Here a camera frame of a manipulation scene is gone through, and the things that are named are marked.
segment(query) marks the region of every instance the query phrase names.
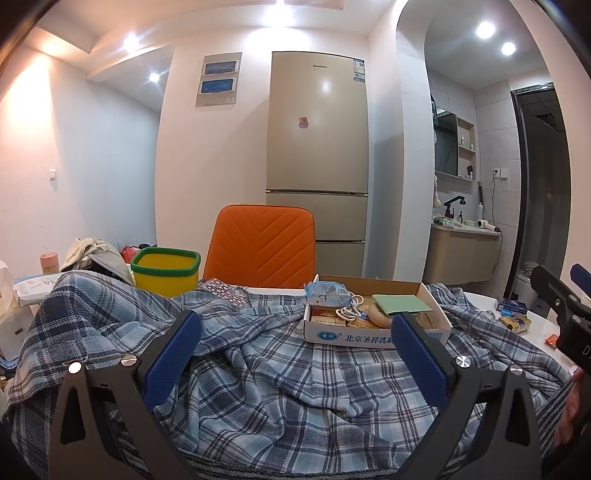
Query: metal screw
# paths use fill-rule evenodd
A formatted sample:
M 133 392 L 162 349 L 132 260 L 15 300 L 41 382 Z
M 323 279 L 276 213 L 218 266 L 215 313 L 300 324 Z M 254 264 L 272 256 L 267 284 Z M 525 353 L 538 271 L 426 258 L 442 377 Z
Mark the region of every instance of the metal screw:
M 80 370 L 82 370 L 82 364 L 80 362 L 74 362 L 73 364 L 70 364 L 70 366 L 68 367 L 68 371 L 72 375 L 78 373 Z
M 460 368 L 468 368 L 472 365 L 472 359 L 466 355 L 459 355 L 456 357 L 456 365 Z
M 521 375 L 523 373 L 523 369 L 519 365 L 515 364 L 511 365 L 509 367 L 509 370 L 514 375 Z
M 121 359 L 121 365 L 123 365 L 124 367 L 132 367 L 135 365 L 137 361 L 138 358 L 134 354 L 129 353 Z

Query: green card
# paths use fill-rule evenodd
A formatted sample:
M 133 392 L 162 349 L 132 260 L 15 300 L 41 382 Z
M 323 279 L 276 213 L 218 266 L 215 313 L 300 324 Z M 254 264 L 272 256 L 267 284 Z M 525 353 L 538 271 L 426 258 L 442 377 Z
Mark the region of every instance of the green card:
M 386 315 L 399 312 L 430 312 L 432 308 L 416 295 L 371 295 Z

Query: blue plaid fabric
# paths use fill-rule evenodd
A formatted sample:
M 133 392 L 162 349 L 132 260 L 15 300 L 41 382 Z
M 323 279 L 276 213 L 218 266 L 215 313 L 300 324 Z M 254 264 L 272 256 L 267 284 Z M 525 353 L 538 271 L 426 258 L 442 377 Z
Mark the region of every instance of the blue plaid fabric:
M 547 446 L 569 390 L 567 373 L 460 290 L 429 289 L 453 323 L 452 355 L 471 355 L 486 368 L 523 367 Z M 343 472 L 386 478 L 396 471 L 437 415 L 396 350 L 305 342 L 303 298 L 248 298 L 250 305 L 238 308 L 204 289 L 167 299 L 99 274 L 64 275 L 41 305 L 6 387 L 5 422 L 16 447 L 48 478 L 51 417 L 67 366 L 101 368 L 141 354 L 189 308 L 203 315 L 203 339 L 155 414 L 196 472 L 212 479 L 237 472 L 346 479 Z M 481 414 L 476 407 L 450 471 Z M 122 423 L 118 430 L 129 461 L 145 469 Z

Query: blue gripper pad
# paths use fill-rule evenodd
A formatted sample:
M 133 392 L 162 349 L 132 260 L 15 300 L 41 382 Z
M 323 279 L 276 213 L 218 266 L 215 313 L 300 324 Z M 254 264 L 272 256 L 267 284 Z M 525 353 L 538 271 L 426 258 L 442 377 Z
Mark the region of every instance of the blue gripper pad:
M 189 363 L 195 346 L 201 340 L 201 321 L 201 315 L 195 312 L 187 315 L 145 374 L 144 403 L 149 411 L 166 401 Z
M 392 317 L 390 331 L 392 343 L 396 345 L 400 358 L 406 364 L 427 404 L 443 410 L 449 400 L 447 378 L 425 342 L 403 315 Z
M 580 264 L 575 263 L 570 269 L 570 279 L 591 297 L 591 274 Z

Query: black faucet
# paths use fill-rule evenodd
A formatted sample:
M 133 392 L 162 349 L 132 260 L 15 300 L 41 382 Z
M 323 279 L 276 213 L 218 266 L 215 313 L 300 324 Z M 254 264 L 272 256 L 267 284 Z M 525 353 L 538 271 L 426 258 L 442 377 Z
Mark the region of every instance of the black faucet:
M 456 200 L 460 201 L 460 205 L 465 205 L 466 204 L 466 198 L 463 197 L 462 195 L 458 195 L 457 197 L 452 198 L 451 200 L 448 200 L 446 203 L 444 203 L 444 205 L 447 207 L 446 211 L 445 211 L 445 216 L 447 218 L 451 218 L 453 220 L 454 217 L 454 213 L 456 213 L 456 209 L 453 210 L 453 213 L 450 211 L 449 207 L 450 205 L 455 202 Z

